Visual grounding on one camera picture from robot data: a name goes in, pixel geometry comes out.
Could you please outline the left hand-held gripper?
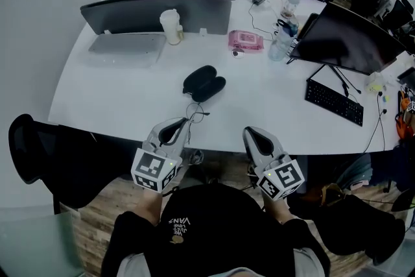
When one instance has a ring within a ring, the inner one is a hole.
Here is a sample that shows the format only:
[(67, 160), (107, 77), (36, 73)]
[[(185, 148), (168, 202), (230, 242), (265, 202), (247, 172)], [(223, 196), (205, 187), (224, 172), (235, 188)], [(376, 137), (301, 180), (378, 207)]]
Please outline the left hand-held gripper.
[(157, 124), (136, 150), (131, 167), (135, 185), (161, 193), (174, 179), (182, 164), (182, 149), (191, 121), (186, 117), (168, 119)]

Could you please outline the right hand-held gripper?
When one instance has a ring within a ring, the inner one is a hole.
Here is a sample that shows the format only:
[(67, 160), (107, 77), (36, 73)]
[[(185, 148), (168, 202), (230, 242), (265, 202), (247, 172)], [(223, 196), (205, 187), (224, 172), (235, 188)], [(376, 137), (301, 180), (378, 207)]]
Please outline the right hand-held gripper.
[[(254, 163), (256, 186), (273, 201), (294, 193), (305, 177), (296, 160), (285, 154), (278, 138), (259, 127), (248, 126), (243, 130), (246, 153)], [(273, 160), (263, 166), (263, 160)]]

